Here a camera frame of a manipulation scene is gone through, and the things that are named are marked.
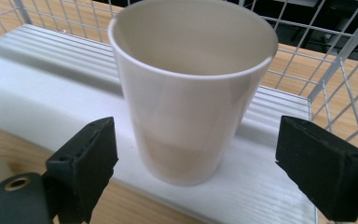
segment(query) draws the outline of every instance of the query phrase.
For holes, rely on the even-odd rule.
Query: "wooden surface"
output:
[[[24,5],[32,11],[39,10],[43,13],[50,14],[51,9],[54,16],[64,19],[67,18],[73,21],[68,24],[65,20],[55,19],[54,21],[50,16],[30,12],[30,17],[35,25],[108,43],[104,30],[99,32],[98,30],[80,25],[80,23],[83,23],[88,26],[99,26],[101,29],[105,29],[107,27],[107,23],[112,17],[112,14],[106,11],[107,9],[110,9],[107,5],[94,3],[94,7],[97,7],[97,9],[92,9],[88,7],[90,6],[90,1],[87,0],[78,0],[77,2],[80,4],[78,6],[71,4],[70,1],[63,3],[62,5],[53,0],[48,1],[48,4],[45,1],[35,1],[35,4],[31,0],[25,0],[23,2]],[[11,6],[8,1],[0,0],[0,13],[7,12],[10,9]],[[94,12],[98,15],[98,22],[96,22],[95,17],[93,16]],[[4,16],[0,17],[0,22],[4,24],[4,28],[0,25],[0,35],[2,35],[5,30],[9,31],[21,25],[14,12],[8,12]],[[288,51],[296,50],[294,47],[285,45],[280,45],[280,48]],[[324,57],[324,54],[322,53],[305,49],[300,49],[298,53],[321,58]],[[333,57],[328,56],[326,59],[332,60]],[[290,66],[287,67],[286,65],[291,60],[292,62]],[[350,72],[356,64],[357,62],[355,61],[347,60],[345,68]],[[313,60],[309,57],[297,55],[293,58],[293,53],[279,51],[270,67],[270,70],[279,72],[285,71],[286,74],[291,76],[309,79],[312,72],[318,65],[319,61]],[[312,80],[319,80],[321,74],[327,69],[328,65],[329,63],[323,63]],[[273,73],[267,73],[262,84],[275,88],[279,81],[280,76]],[[332,78],[326,88],[327,94],[331,95],[334,89],[339,86],[341,82],[341,71],[337,71],[337,75]],[[352,77],[350,84],[354,94],[356,95],[358,93],[358,72],[356,72],[356,74]],[[290,77],[284,77],[280,82],[279,90],[288,91],[293,94],[300,94],[306,97],[314,85],[309,84],[303,92],[300,92],[303,86],[303,81],[298,81]],[[314,114],[318,108],[323,105],[323,103],[324,98],[321,95],[312,104],[312,113]],[[349,98],[346,89],[338,91],[335,98],[333,98],[329,104],[332,116],[334,117],[338,114],[348,103]],[[327,123],[326,114],[324,112],[321,113],[314,121],[321,126],[325,126]],[[333,131],[338,136],[346,138],[356,130],[356,120],[353,116],[352,110],[349,109],[348,112],[344,113],[341,119],[335,123]],[[353,138],[351,143],[358,146],[358,137]],[[16,174],[23,172],[38,172],[39,174],[42,174],[45,171],[44,162],[50,156],[50,152],[0,131],[0,155],[7,161],[13,172]],[[94,211],[92,222],[199,223],[197,220],[172,210],[171,208],[160,203],[152,201],[113,180],[104,191],[103,196]]]

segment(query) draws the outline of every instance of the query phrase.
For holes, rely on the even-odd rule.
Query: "black clamp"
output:
[[[90,223],[92,210],[117,163],[113,118],[93,121],[47,161],[43,175],[0,183],[0,224]]]
[[[283,116],[277,164],[329,219],[358,218],[358,148],[312,122]]]

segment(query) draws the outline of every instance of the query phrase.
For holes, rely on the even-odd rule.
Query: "wire rack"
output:
[[[358,147],[358,1],[349,1],[351,10],[342,15],[334,11],[335,2],[234,3],[262,16],[280,38],[277,57],[262,85],[308,99],[313,122]],[[106,28],[122,9],[117,5],[123,7],[115,0],[0,0],[0,35],[32,24],[109,44]]]

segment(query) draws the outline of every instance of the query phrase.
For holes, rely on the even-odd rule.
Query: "ceramic cup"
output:
[[[108,35],[146,168],[174,185],[207,179],[277,51],[275,32],[228,2],[145,0]]]

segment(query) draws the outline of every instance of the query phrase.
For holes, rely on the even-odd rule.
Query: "white shelf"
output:
[[[315,223],[315,208],[275,164],[281,115],[310,118],[295,95],[259,88],[215,175],[195,187],[158,181],[142,165],[109,46],[32,25],[0,36],[0,129],[48,150],[113,116],[113,178],[206,222]]]

